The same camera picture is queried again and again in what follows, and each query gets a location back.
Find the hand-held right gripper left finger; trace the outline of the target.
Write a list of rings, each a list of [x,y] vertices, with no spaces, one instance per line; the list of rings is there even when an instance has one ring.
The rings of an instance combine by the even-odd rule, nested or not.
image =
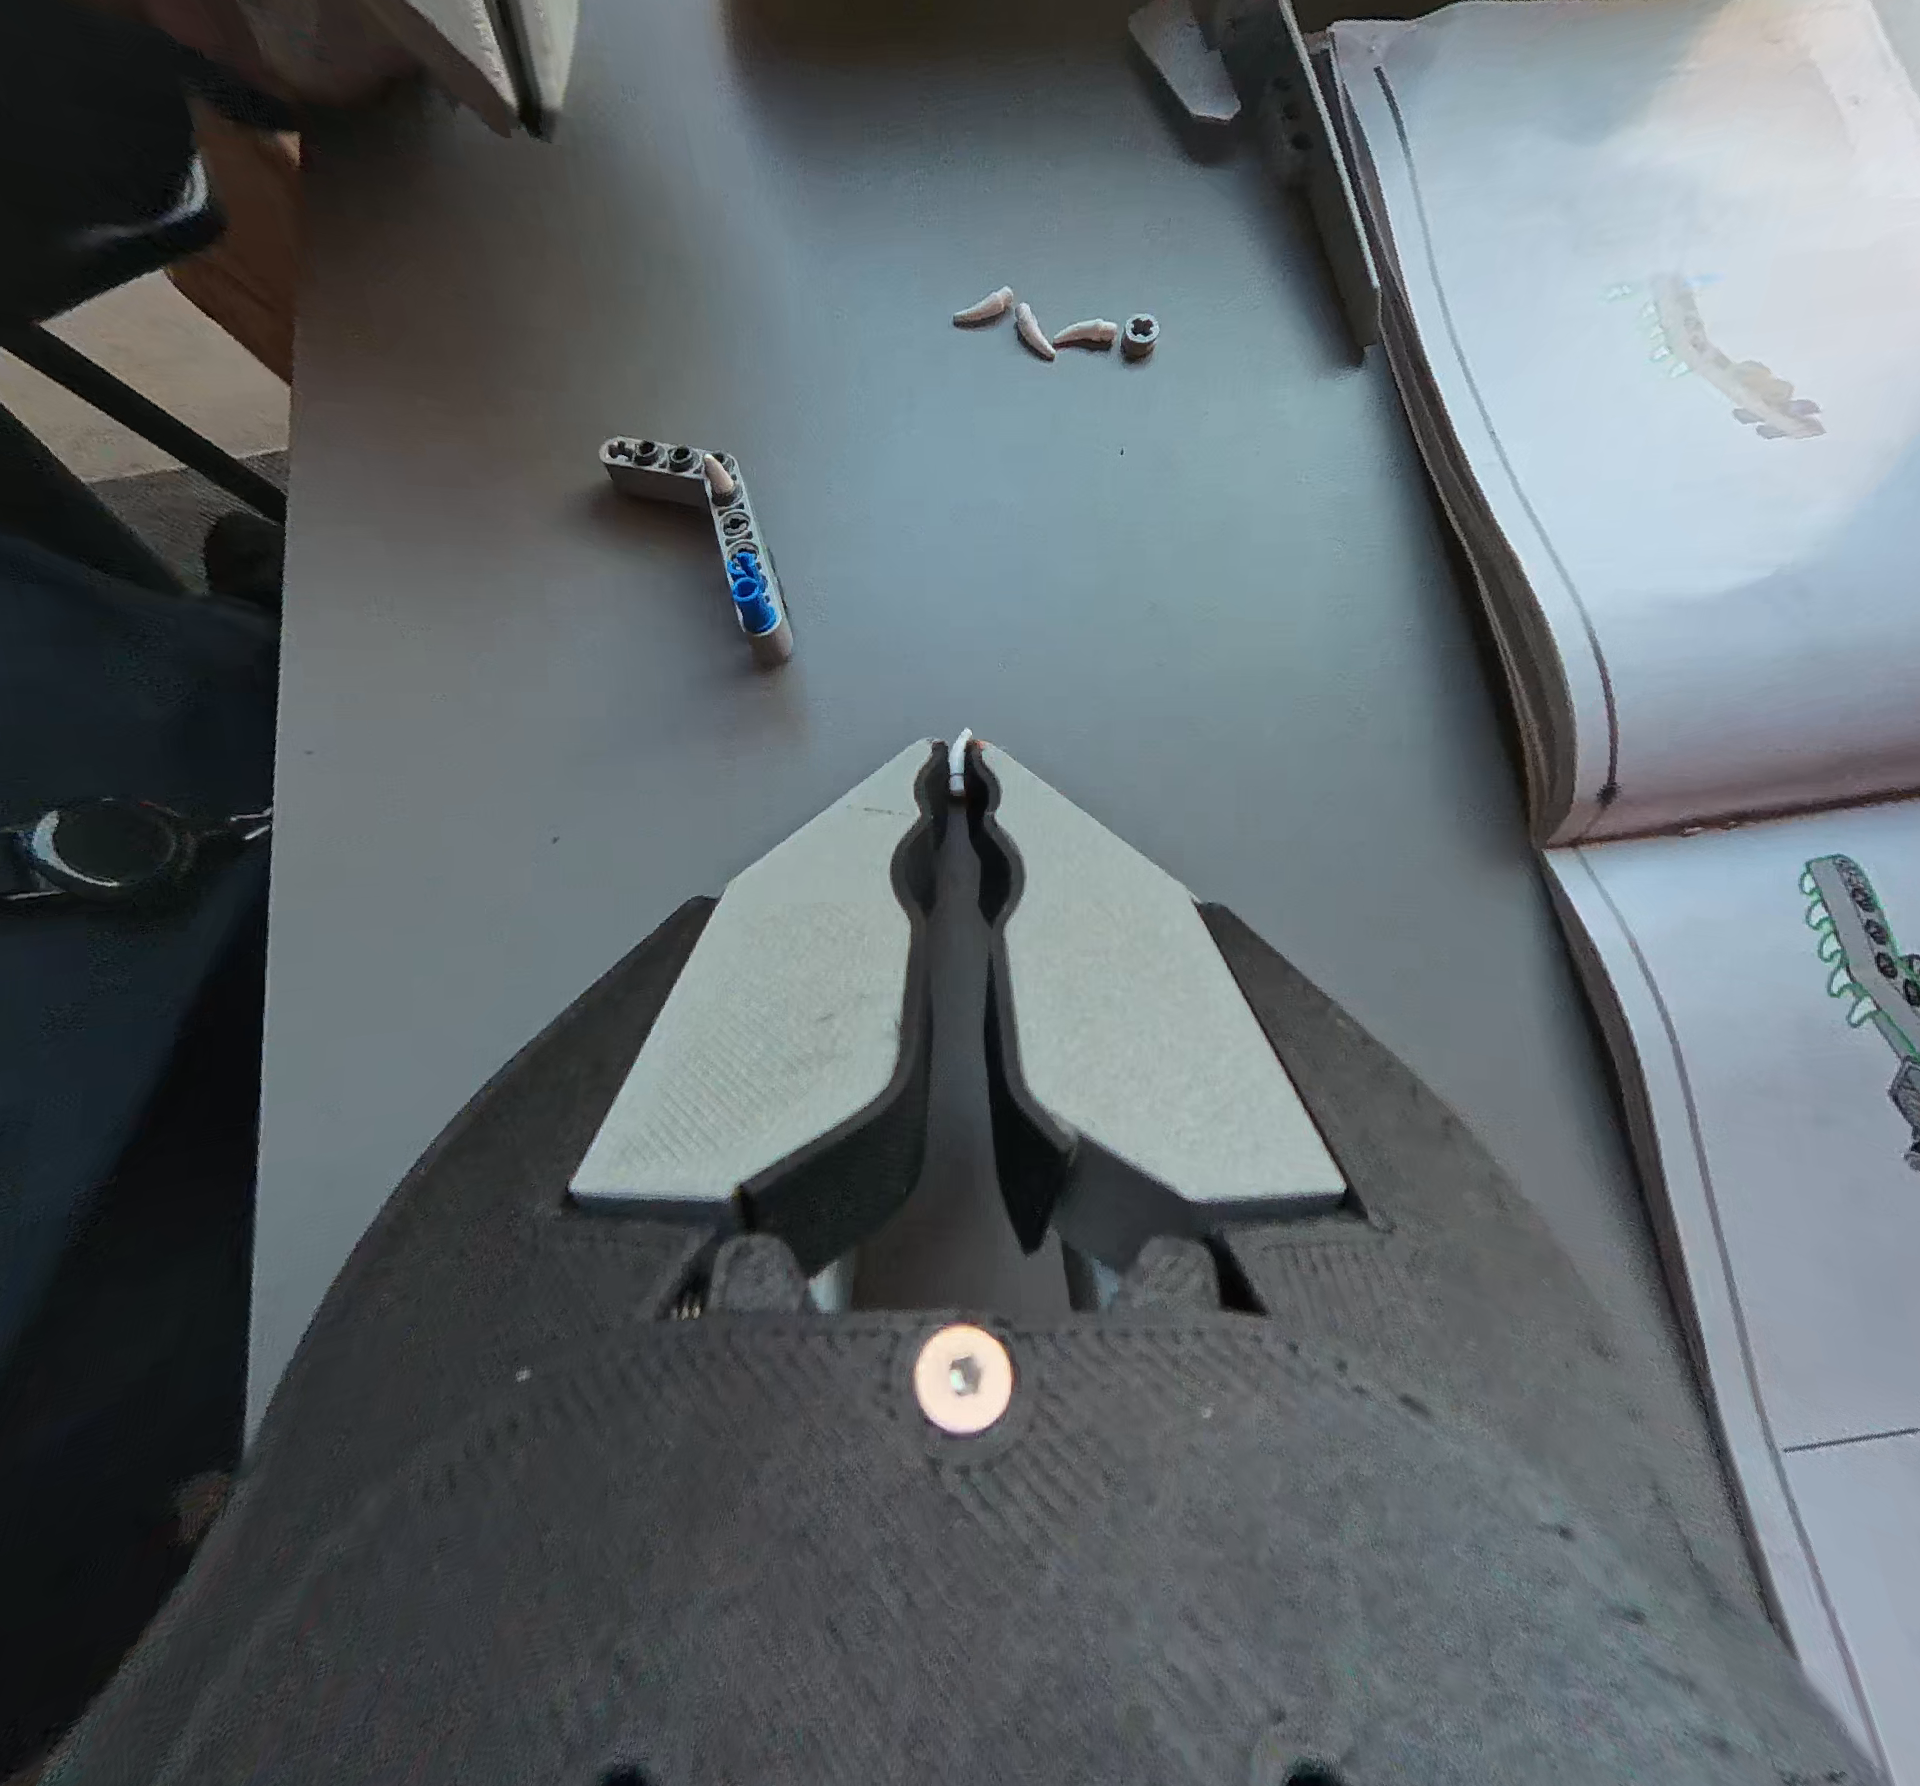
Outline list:
[[[726,884],[575,1203],[771,1236],[807,1278],[899,1211],[925,1166],[947,809],[947,742],[910,742]]]

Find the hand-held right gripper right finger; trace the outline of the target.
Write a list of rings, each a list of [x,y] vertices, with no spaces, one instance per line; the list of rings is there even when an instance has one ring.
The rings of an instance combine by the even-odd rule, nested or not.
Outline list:
[[[966,811],[988,924],[999,1189],[1026,1250],[1340,1211],[1350,1183],[1196,895],[990,742]]]

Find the bent grey lego beam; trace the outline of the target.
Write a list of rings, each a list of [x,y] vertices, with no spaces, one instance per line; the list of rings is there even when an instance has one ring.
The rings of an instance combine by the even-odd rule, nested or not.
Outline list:
[[[705,453],[726,457],[738,478],[738,493],[732,501],[726,504],[726,507],[715,505],[715,501],[707,498],[707,485],[703,480]],[[756,505],[736,459],[732,454],[707,450],[688,442],[612,433],[600,442],[599,460],[615,493],[648,504],[683,505],[707,523],[716,539],[731,608],[732,575],[726,570],[726,556],[740,548],[752,548],[760,554],[761,565],[768,573],[768,589],[780,605],[780,623],[768,632],[752,633],[744,630],[740,622],[735,618],[735,608],[732,622],[744,644],[749,647],[756,666],[785,666],[792,657],[792,623],[785,603],[777,567],[771,559],[771,554],[768,552],[761,527],[758,525]]]

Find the lego instruction booklet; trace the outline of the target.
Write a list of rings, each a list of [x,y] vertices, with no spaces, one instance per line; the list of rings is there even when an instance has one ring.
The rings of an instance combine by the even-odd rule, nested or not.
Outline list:
[[[1326,47],[1766,1596],[1916,1782],[1914,82],[1873,0]]]

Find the grey lego assembly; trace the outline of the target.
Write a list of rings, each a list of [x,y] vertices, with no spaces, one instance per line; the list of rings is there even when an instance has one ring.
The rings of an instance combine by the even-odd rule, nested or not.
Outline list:
[[[1244,136],[1308,209],[1355,353],[1380,342],[1382,289],[1332,111],[1326,51],[1292,0],[1148,0],[1128,39],[1196,142]]]

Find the wooden furniture panel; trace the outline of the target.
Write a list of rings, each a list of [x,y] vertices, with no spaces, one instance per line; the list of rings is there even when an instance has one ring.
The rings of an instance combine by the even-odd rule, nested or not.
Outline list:
[[[300,242],[300,137],[240,126],[205,103],[189,107],[220,236],[166,269],[218,328],[280,382],[292,384]]]

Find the black metal bar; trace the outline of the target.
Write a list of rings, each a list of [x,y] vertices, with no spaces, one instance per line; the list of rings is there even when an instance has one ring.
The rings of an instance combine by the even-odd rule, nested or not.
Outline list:
[[[160,469],[204,480],[222,498],[282,527],[287,485],[253,465],[280,454],[268,427],[291,425],[287,384],[240,345],[205,334],[163,334],[172,357],[143,357],[159,390],[134,382],[44,324],[5,326],[5,409],[79,478],[140,478]]]

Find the person's dark clothing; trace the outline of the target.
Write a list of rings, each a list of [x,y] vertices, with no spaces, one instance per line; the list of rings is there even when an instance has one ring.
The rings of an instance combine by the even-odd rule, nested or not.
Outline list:
[[[194,593],[5,412],[3,820],[272,806],[278,615]],[[157,910],[3,912],[5,1774],[165,1604],[248,1398],[272,840]]]

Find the black badge reel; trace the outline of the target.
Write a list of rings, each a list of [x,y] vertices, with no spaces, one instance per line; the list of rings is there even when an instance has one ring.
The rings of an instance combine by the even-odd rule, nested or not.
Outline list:
[[[89,796],[3,825],[3,908],[157,910],[269,840],[275,809],[189,814]]]

